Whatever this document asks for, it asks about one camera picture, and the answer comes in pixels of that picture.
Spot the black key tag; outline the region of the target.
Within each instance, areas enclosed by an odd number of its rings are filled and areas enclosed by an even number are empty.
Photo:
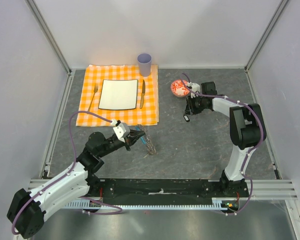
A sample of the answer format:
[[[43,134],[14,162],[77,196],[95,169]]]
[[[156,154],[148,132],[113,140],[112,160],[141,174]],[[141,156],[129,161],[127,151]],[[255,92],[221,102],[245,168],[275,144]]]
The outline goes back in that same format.
[[[187,123],[190,121],[189,117],[186,114],[183,115],[183,118]]]

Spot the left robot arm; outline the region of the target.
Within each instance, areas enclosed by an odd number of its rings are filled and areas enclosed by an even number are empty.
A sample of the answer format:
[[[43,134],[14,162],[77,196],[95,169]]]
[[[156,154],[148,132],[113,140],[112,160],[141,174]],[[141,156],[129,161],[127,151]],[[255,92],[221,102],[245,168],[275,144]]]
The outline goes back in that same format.
[[[134,129],[129,129],[122,137],[115,133],[105,137],[101,132],[93,132],[82,153],[75,156],[74,162],[65,170],[32,190],[21,188],[14,194],[7,212],[12,234],[31,238],[69,202],[85,195],[96,196],[100,185],[95,173],[104,164],[102,157],[120,148],[129,151],[145,134]]]

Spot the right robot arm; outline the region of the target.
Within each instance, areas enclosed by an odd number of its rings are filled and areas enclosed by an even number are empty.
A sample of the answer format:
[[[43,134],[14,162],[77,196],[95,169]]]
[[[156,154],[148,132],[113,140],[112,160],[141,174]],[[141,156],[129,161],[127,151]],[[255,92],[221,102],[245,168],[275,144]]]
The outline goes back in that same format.
[[[246,192],[245,173],[252,154],[266,139],[263,115],[257,103],[246,104],[217,94],[213,81],[201,85],[193,82],[181,82],[190,92],[186,97],[183,118],[189,122],[190,115],[203,110],[221,113],[229,118],[229,134],[233,144],[229,163],[222,171],[217,184],[220,193],[230,197],[236,192]]]

